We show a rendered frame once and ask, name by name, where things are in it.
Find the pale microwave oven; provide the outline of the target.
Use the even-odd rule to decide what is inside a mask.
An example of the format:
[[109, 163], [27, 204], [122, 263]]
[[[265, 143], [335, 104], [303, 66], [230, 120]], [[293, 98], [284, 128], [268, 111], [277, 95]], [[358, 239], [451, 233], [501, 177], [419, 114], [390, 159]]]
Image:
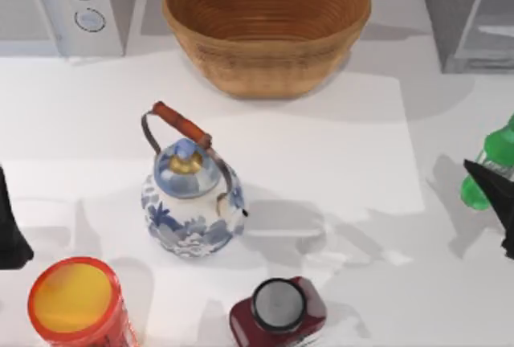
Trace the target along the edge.
[[[116, 57], [125, 53], [136, 0], [0, 0], [0, 57]], [[96, 33], [75, 24], [78, 10], [106, 20]]]

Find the blue and white teapot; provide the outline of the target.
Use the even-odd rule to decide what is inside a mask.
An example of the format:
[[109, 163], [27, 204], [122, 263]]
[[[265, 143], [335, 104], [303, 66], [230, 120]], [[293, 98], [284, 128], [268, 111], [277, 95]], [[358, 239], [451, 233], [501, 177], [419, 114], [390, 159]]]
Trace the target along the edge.
[[[158, 116], [182, 138], [162, 148], [149, 128]], [[141, 188], [148, 231], [167, 251], [201, 258], [241, 235], [249, 213], [242, 183], [214, 150], [210, 134], [161, 101], [141, 118], [155, 152], [153, 168]]]

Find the dark red bottle black cap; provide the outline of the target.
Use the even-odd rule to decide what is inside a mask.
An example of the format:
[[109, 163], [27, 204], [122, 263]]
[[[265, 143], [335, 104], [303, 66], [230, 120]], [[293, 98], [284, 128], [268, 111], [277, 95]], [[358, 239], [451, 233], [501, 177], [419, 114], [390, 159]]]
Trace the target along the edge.
[[229, 326], [238, 347], [310, 347], [327, 315], [311, 280], [270, 278], [232, 307]]

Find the brown woven basket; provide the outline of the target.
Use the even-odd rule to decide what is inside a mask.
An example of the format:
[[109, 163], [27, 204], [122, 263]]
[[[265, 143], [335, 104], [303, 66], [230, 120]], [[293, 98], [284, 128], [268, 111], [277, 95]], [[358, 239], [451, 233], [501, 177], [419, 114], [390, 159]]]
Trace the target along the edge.
[[192, 64], [236, 98], [295, 98], [349, 57], [371, 0], [163, 0]]

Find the green bottle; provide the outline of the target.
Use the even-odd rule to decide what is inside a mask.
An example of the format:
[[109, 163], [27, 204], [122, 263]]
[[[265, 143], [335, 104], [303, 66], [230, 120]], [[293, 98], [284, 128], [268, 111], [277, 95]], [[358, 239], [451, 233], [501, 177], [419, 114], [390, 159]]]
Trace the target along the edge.
[[[507, 179], [514, 178], [514, 114], [503, 128], [486, 136], [475, 161]], [[486, 210], [490, 206], [487, 197], [470, 175], [463, 179], [460, 197], [466, 206], [474, 210]]]

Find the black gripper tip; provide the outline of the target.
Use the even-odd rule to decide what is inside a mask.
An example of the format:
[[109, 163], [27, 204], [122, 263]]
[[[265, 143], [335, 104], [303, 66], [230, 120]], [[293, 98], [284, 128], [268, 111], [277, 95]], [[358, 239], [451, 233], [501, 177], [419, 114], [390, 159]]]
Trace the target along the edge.
[[5, 174], [0, 166], [0, 271], [21, 269], [34, 255], [16, 223]]
[[463, 166], [486, 195], [504, 227], [501, 247], [505, 255], [514, 260], [514, 181], [473, 161], [464, 160]]

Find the red cup with yellow inside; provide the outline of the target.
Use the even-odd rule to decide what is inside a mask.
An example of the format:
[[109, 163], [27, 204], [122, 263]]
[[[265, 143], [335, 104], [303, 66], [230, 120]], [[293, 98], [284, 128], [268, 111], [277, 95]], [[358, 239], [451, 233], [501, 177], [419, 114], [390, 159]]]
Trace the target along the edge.
[[141, 347], [116, 273], [96, 258], [62, 259], [42, 272], [27, 315], [50, 347]]

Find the round microwave knob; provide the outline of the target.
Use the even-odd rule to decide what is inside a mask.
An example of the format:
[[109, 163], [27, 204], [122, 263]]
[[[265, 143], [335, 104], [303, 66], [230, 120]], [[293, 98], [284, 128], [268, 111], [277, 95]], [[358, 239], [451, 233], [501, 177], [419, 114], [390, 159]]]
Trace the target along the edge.
[[89, 33], [100, 32], [106, 26], [105, 17], [98, 10], [92, 8], [76, 11], [74, 20], [77, 27]]

